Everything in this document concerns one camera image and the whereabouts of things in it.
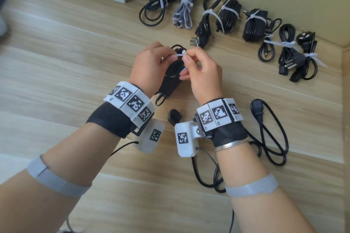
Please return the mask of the person's right hand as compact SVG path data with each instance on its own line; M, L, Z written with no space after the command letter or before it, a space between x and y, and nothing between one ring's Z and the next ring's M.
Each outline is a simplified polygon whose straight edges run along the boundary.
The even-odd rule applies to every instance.
M200 105L204 105L214 99L223 98L222 93L222 68L200 47L194 47L186 51L186 55L196 56L202 70L189 72L187 69L181 72L179 79L190 81L192 92Z

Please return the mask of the person's left hand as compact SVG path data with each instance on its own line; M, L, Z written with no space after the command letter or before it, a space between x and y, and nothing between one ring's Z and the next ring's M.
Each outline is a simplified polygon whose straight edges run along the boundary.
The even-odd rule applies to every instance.
M152 98L160 89L170 64L160 64L162 57L176 54L159 42L154 42L143 49L137 56L129 78L129 83L139 87L148 98Z

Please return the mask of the person's left forearm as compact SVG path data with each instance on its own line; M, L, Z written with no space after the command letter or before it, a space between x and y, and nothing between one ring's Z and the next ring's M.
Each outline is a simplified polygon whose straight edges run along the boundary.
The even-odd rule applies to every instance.
M41 159L63 180L90 187L120 139L87 123ZM57 233L79 200L51 190L23 169L0 185L0 233Z

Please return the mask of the person's right forearm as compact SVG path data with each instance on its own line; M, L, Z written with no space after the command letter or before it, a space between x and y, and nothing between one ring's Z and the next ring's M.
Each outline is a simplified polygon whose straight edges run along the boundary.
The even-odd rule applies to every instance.
M270 174L248 142L218 150L216 155L228 188L242 187ZM230 200L243 233L316 233L280 186L270 194L261 192Z

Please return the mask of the white marker wristband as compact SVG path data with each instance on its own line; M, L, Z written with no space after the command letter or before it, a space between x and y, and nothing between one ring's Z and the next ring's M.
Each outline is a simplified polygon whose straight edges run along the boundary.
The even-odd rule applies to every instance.
M239 112L233 98L221 98L210 101L197 108L197 113L205 132L232 122L243 121L243 116Z
M150 98L126 81L120 81L103 100L123 112L138 129L142 129L155 112Z

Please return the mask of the black power adapter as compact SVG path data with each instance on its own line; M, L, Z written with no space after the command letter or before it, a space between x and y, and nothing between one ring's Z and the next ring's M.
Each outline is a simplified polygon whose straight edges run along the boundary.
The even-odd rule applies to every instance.
M256 11L259 11L257 13L258 16L264 17L267 20L268 11L266 10L260 10L260 9L253 9L250 11L243 10L243 13L247 16L247 18L255 13ZM265 24L262 20L259 19L250 19L247 23L244 25L243 30L243 39L246 42L258 42L261 40L261 38L265 34L267 24Z

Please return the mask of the black wrist wrap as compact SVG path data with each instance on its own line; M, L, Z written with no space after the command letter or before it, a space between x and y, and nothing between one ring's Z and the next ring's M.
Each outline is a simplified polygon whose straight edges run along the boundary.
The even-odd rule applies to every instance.
M100 105L86 123L97 124L122 139L130 134L133 125L127 115L108 102Z
M246 129L241 121L217 127L211 133L211 140L216 149L223 149L230 143L244 142L248 138Z

